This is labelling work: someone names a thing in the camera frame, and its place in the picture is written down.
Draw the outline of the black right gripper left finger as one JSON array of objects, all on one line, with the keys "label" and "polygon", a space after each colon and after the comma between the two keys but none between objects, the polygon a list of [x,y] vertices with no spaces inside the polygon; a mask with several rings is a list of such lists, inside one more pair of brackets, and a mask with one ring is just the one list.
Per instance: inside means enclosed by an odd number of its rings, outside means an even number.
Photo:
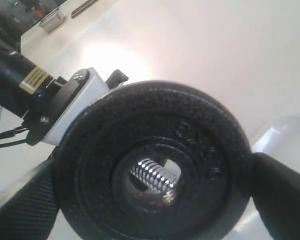
[{"label": "black right gripper left finger", "polygon": [[46,160],[0,191],[0,240],[46,240],[58,212],[53,162]]}]

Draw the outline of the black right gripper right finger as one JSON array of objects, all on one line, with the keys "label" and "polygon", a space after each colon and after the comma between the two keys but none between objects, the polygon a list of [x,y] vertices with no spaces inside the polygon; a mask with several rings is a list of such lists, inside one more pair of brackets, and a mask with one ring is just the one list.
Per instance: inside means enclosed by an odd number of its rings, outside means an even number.
[{"label": "black right gripper right finger", "polygon": [[269,155],[252,154],[251,196],[274,240],[300,240],[300,173]]}]

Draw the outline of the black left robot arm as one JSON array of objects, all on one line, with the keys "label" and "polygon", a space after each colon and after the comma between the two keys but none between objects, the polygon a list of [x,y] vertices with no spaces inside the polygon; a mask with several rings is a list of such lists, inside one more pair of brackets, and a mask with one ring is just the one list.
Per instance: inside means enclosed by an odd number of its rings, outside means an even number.
[{"label": "black left robot arm", "polygon": [[0,106],[22,118],[43,101],[53,80],[0,36]]}]

